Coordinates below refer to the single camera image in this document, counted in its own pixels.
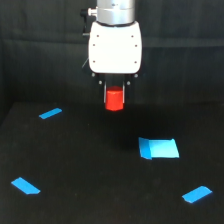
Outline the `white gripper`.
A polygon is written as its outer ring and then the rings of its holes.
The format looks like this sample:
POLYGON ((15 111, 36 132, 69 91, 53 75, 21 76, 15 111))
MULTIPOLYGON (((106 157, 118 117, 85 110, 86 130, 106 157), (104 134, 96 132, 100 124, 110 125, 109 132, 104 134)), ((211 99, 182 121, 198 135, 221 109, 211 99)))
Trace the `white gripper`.
MULTIPOLYGON (((128 26, 103 26, 93 22, 88 41, 91 75, 98 78, 99 96, 106 103, 109 75, 135 75, 142 62, 142 36, 138 22, 128 26)), ((130 98, 131 82, 123 82, 123 103, 130 98)))

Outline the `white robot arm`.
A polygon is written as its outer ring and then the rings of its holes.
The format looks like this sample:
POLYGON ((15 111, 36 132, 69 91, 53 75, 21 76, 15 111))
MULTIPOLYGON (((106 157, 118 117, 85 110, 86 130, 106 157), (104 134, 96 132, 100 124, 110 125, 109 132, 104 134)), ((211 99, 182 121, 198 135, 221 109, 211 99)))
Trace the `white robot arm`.
POLYGON ((96 0, 95 8, 82 9, 82 36, 88 37, 86 63, 103 86, 105 108, 124 108, 130 77, 142 62, 142 35, 135 20, 135 0, 96 0))

